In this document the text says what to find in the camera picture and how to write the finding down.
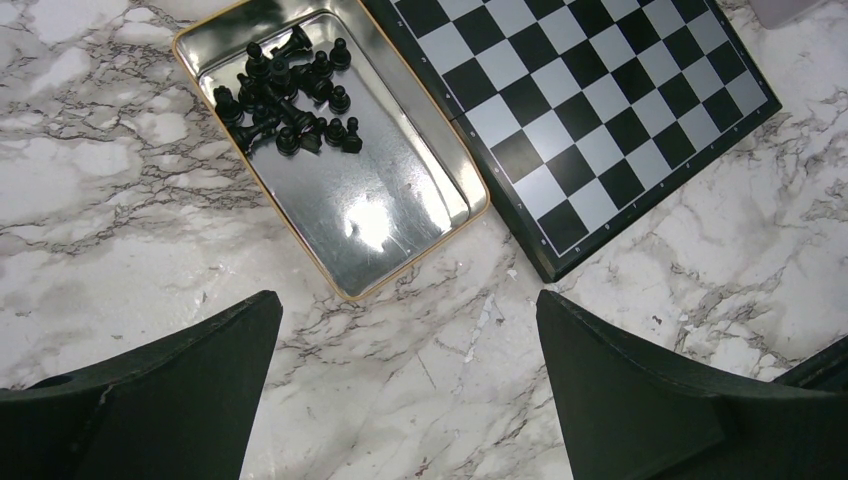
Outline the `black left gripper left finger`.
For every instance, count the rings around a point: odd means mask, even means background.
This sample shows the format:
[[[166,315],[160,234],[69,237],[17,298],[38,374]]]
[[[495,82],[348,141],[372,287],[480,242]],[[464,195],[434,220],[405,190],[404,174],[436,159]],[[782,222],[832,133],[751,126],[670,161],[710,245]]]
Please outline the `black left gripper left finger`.
[[[236,479],[283,316],[260,291],[156,341],[1,392],[5,479]]]

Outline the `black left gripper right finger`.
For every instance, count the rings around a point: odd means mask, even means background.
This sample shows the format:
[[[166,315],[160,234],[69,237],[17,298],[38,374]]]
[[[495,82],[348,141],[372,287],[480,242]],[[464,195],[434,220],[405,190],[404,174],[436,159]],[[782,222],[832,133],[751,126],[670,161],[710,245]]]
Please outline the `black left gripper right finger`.
[[[541,348],[577,479],[843,479],[847,343],[771,381],[696,362],[556,292]]]

